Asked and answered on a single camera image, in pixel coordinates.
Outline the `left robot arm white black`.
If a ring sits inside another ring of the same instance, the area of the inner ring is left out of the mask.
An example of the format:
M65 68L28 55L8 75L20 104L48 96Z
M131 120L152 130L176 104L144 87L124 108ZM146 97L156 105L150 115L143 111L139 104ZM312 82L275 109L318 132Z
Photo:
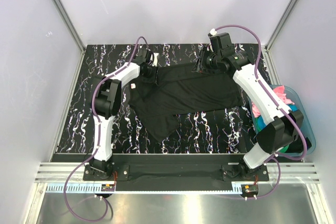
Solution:
M103 176L111 176L115 173L112 165L111 133L114 118L122 103L122 88L139 76L156 78L158 56L158 53L141 48L136 56L119 69L96 78L91 99L95 124L93 152L88 160L91 170Z

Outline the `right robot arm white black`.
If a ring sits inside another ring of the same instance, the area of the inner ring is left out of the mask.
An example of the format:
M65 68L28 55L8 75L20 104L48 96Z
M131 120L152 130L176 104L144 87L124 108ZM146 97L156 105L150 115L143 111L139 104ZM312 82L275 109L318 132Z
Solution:
M307 142L300 128L304 116L283 102L259 74L253 58L236 51L228 33L212 29L210 43L201 49L195 70L200 73L227 73L246 92L259 110L265 127L257 133L257 142L227 175L248 178L279 153L283 147L301 139L303 154Z

